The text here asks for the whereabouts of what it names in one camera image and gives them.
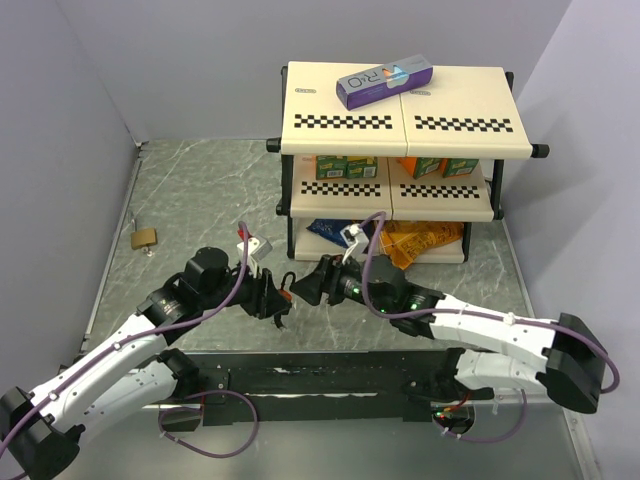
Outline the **black-headed key bunch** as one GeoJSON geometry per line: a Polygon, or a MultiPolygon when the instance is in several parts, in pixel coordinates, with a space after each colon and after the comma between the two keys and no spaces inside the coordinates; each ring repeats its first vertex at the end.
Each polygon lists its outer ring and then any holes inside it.
{"type": "Polygon", "coordinates": [[[277,313],[273,316],[273,323],[276,326],[276,328],[278,330],[285,330],[286,329],[286,325],[284,323],[284,320],[286,319],[288,313],[287,312],[281,312],[281,313],[277,313]]]}

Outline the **purple toothpaste box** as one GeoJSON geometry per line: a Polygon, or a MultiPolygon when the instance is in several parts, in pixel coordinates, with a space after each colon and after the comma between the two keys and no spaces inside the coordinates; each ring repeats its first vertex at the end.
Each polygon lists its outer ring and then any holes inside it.
{"type": "Polygon", "coordinates": [[[336,95],[349,111],[430,83],[434,67],[422,55],[369,68],[339,78],[336,95]]]}

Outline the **blue snack bag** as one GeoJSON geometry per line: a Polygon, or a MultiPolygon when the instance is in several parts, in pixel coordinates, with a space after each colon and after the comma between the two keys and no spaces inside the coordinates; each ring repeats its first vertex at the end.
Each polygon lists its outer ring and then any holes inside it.
{"type": "Polygon", "coordinates": [[[338,245],[342,249],[346,249],[348,244],[341,235],[341,231],[354,223],[355,220],[315,219],[306,227],[306,229],[311,233],[338,245]]]}

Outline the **green box right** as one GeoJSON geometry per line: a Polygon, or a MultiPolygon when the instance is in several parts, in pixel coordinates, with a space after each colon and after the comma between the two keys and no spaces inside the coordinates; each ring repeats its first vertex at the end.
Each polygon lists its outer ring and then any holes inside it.
{"type": "Polygon", "coordinates": [[[443,159],[440,172],[443,178],[470,175],[479,164],[478,159],[443,159]]]}

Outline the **orange snack bag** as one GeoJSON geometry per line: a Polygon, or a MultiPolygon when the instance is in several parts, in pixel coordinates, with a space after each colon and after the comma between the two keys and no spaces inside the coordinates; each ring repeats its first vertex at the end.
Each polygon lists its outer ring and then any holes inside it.
{"type": "Polygon", "coordinates": [[[392,220],[382,228],[379,249],[405,270],[425,251],[461,240],[463,234],[462,222],[392,220]]]}

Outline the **green yellow box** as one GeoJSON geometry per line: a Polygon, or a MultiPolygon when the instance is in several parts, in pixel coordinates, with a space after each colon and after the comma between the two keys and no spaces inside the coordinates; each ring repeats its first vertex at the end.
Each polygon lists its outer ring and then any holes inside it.
{"type": "Polygon", "coordinates": [[[315,161],[315,178],[341,179],[347,174],[348,160],[344,156],[317,155],[315,161]]]}
{"type": "Polygon", "coordinates": [[[348,156],[346,163],[347,179],[375,178],[378,173],[378,158],[367,156],[348,156]]]}

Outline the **orange green box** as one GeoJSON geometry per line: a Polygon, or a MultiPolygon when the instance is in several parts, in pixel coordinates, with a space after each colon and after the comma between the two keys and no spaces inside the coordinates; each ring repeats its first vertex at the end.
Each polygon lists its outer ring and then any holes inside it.
{"type": "Polygon", "coordinates": [[[413,178],[419,179],[440,169],[441,158],[433,157],[401,157],[398,163],[413,178]]]}

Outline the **green yellow box left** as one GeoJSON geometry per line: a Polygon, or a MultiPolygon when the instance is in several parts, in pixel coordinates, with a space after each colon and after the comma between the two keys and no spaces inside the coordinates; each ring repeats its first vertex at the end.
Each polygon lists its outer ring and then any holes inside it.
{"type": "Polygon", "coordinates": [[[347,174],[348,160],[344,156],[317,155],[315,161],[315,178],[341,179],[347,174]]]}

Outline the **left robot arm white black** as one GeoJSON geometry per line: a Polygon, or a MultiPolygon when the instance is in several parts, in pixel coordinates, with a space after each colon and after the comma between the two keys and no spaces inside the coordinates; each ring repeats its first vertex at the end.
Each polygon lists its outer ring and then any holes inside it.
{"type": "Polygon", "coordinates": [[[29,479],[53,479],[78,456],[82,443],[102,427],[139,408],[171,398],[191,399],[198,373],[174,348],[184,334],[227,307],[257,319],[289,313],[289,294],[270,270],[254,266],[250,246],[240,259],[205,247],[183,271],[150,293],[110,337],[50,380],[1,398],[1,450],[29,479]]]}

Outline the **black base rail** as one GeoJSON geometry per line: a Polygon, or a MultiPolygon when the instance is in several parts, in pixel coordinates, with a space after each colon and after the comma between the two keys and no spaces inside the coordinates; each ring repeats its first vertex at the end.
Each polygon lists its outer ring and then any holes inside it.
{"type": "Polygon", "coordinates": [[[240,421],[400,418],[428,422],[437,404],[490,400],[456,380],[460,348],[324,352],[175,351],[173,404],[200,400],[207,426],[240,421]]]}

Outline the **small orange black padlock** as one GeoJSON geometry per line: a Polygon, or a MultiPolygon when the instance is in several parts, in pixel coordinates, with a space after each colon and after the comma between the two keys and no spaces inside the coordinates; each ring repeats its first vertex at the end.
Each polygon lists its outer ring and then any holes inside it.
{"type": "Polygon", "coordinates": [[[293,271],[286,272],[281,280],[279,293],[289,302],[292,302],[292,294],[289,291],[290,287],[296,281],[296,273],[293,271]]]}

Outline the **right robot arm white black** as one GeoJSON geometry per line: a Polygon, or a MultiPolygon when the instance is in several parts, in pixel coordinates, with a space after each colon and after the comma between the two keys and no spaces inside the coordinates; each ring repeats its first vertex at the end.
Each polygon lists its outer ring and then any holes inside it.
{"type": "Polygon", "coordinates": [[[436,376],[438,390],[448,398],[467,390],[523,390],[593,414],[605,391],[606,351],[572,314],[535,319],[477,307],[410,282],[386,256],[361,265],[325,255],[291,291],[310,305],[351,300],[406,335],[465,344],[436,376]]]}

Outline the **beige three-tier shelf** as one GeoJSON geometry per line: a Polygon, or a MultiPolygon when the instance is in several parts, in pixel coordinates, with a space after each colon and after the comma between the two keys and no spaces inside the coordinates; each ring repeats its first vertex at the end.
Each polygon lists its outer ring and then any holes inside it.
{"type": "Polygon", "coordinates": [[[504,164],[544,158],[545,144],[526,134],[513,76],[500,67],[438,66],[426,86],[353,111],[335,83],[348,63],[292,61],[282,68],[282,130],[267,141],[281,156],[287,254],[315,261],[337,246],[306,227],[315,219],[359,220],[384,211],[392,220],[462,222],[465,228],[502,216],[504,164]],[[369,179],[315,178],[317,155],[378,158],[369,179]],[[478,159],[470,175],[443,178],[440,169],[413,179],[401,157],[478,159]]]}

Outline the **brass padlock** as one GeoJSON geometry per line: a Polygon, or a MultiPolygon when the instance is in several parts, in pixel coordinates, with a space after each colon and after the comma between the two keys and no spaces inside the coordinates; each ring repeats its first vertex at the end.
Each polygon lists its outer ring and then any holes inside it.
{"type": "Polygon", "coordinates": [[[133,250],[141,250],[145,246],[152,247],[158,243],[157,231],[155,228],[140,229],[137,217],[132,211],[129,212],[129,222],[131,224],[130,245],[133,250]]]}

